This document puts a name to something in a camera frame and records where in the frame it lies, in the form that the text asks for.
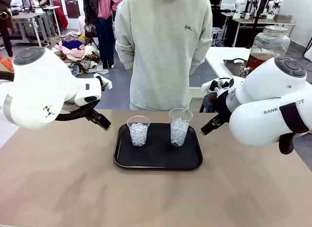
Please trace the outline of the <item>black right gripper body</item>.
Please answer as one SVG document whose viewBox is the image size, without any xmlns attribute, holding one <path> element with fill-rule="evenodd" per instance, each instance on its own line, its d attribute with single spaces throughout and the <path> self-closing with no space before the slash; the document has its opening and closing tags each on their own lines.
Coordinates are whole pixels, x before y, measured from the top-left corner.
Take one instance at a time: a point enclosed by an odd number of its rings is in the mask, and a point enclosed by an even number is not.
<svg viewBox="0 0 312 227">
<path fill-rule="evenodd" d="M 221 89 L 217 93 L 216 99 L 216 112 L 218 113 L 219 120 L 229 120 L 231 117 L 231 111 L 227 107 L 226 98 L 228 96 L 228 90 Z"/>
</svg>

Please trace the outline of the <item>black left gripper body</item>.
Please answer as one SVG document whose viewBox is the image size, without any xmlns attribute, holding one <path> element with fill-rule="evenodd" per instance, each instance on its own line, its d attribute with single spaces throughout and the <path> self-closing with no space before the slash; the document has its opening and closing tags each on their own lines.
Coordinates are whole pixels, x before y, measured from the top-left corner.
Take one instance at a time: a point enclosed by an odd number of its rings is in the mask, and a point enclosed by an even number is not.
<svg viewBox="0 0 312 227">
<path fill-rule="evenodd" d="M 97 111 L 95 111 L 94 109 L 90 109 L 90 110 L 86 113 L 85 118 L 86 118 L 87 120 L 89 120 L 89 121 L 94 122 L 94 123 L 98 123 L 98 122 L 100 121 L 100 119 L 101 119 L 101 116 L 100 116 L 100 114 L 99 114 Z"/>
</svg>

